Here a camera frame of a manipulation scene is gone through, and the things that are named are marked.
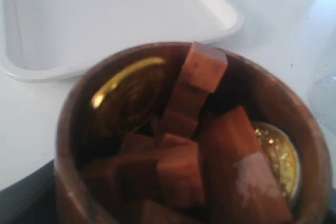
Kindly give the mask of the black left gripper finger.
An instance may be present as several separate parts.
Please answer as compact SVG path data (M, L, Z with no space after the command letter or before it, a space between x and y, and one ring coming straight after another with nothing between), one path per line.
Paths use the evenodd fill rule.
M52 188L54 161L1 190L1 223L10 223Z

